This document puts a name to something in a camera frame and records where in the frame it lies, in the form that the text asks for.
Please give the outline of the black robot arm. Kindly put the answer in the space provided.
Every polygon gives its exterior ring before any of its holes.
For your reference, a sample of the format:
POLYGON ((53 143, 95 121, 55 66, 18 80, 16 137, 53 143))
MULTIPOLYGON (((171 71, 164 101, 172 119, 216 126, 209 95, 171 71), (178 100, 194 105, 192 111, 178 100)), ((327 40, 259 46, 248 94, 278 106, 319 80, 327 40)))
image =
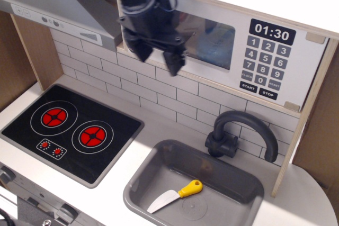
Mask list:
POLYGON ((154 49, 162 51, 167 68, 176 76, 185 65, 186 47, 177 31, 177 0, 120 0, 119 23, 129 50, 146 61, 154 49))

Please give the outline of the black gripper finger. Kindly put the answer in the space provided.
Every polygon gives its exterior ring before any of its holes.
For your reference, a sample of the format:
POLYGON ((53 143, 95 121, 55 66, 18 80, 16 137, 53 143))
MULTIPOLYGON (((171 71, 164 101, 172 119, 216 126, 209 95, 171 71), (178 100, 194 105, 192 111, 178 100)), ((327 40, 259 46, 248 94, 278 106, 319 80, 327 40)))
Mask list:
POLYGON ((129 50, 145 62, 153 51, 152 38, 144 30, 123 29, 123 35, 129 50))
POLYGON ((166 65, 172 77, 176 76, 181 68, 185 65, 186 51, 163 53, 166 65))

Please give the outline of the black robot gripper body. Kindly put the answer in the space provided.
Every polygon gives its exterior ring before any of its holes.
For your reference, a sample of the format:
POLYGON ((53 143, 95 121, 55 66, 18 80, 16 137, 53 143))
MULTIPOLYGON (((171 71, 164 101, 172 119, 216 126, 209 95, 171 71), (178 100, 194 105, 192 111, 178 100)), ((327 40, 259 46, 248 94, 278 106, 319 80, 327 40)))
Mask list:
POLYGON ((152 38, 153 49, 168 52, 186 51, 184 36, 176 29, 179 25, 178 11, 165 11, 160 7, 138 13, 125 13, 118 19, 123 29, 144 30, 152 38))

